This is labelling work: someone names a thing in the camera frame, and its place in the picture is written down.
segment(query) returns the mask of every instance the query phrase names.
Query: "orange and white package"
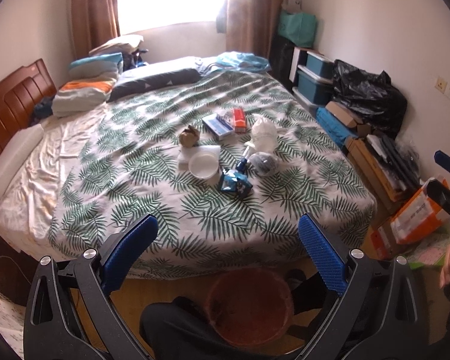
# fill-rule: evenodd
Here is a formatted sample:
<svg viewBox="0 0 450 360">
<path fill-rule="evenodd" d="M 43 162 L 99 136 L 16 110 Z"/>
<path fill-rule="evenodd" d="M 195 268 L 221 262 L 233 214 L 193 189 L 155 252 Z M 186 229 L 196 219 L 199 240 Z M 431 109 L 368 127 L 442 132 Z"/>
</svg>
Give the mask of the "orange and white package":
<svg viewBox="0 0 450 360">
<path fill-rule="evenodd" d="M 390 227 L 397 244 L 418 242 L 450 220 L 449 214 L 425 194 L 425 188 L 432 180 L 435 178 L 427 180 L 391 219 Z M 439 181 L 448 188 L 445 179 Z"/>
</svg>

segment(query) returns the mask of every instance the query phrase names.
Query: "silver screw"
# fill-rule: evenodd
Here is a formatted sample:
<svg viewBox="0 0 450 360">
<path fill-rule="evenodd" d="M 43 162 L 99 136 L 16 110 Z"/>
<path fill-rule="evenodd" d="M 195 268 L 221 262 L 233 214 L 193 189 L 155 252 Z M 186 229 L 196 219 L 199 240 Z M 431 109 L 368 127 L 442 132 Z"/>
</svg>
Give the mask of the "silver screw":
<svg viewBox="0 0 450 360">
<path fill-rule="evenodd" d="M 45 256 L 45 257 L 42 257 L 42 259 L 40 260 L 40 264 L 42 266 L 45 266 L 45 265 L 48 265 L 50 263 L 50 261 L 52 261 L 51 257 Z"/>
<path fill-rule="evenodd" d="M 95 249 L 87 249 L 85 250 L 85 252 L 83 253 L 83 256 L 86 259 L 92 259 L 93 257 L 95 257 L 97 255 L 97 251 Z"/>
<path fill-rule="evenodd" d="M 404 256 L 398 256 L 396 260 L 401 266 L 405 266 L 407 264 L 407 259 Z"/>
<path fill-rule="evenodd" d="M 364 256 L 363 252 L 360 249 L 353 249 L 351 251 L 351 255 L 356 259 L 361 259 Z"/>
</svg>

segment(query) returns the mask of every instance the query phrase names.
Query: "wall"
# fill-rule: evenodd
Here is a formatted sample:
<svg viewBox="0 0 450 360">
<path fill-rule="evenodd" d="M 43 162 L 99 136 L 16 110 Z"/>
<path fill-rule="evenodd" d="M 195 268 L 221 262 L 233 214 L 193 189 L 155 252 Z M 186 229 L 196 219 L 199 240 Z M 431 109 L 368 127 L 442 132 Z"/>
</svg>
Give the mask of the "wall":
<svg viewBox="0 0 450 360">
<path fill-rule="evenodd" d="M 43 58 L 56 86 L 74 59 L 68 29 L 70 0 L 3 0 L 0 4 L 0 80 Z"/>
<path fill-rule="evenodd" d="M 214 21 L 180 23 L 135 32 L 143 36 L 149 63 L 184 56 L 216 56 L 225 51 L 225 34 L 217 34 Z"/>
<path fill-rule="evenodd" d="M 433 161 L 450 155 L 450 11 L 442 0 L 304 0 L 319 18 L 316 48 L 367 71 L 390 74 L 409 100 L 400 139 L 413 141 L 423 176 L 447 173 Z"/>
</svg>

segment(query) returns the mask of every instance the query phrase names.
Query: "wooden headboard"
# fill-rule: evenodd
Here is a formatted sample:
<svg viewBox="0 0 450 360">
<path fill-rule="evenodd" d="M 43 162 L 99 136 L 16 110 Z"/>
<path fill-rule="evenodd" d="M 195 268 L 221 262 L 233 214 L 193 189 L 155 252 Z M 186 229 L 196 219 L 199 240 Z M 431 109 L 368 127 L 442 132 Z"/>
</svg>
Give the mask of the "wooden headboard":
<svg viewBox="0 0 450 360">
<path fill-rule="evenodd" d="M 34 105 L 55 93 L 42 59 L 18 68 L 0 81 L 0 154 L 18 130 L 28 127 Z"/>
</svg>

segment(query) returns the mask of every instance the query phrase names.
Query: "white bowl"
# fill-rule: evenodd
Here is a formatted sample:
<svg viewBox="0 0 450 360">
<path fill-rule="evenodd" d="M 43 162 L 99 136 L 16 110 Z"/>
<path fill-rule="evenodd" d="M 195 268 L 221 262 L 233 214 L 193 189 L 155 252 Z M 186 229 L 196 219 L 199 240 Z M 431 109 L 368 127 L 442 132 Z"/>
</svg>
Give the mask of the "white bowl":
<svg viewBox="0 0 450 360">
<path fill-rule="evenodd" d="M 188 161 L 188 169 L 196 178 L 208 180 L 218 170 L 218 157 L 209 151 L 198 151 Z"/>
</svg>

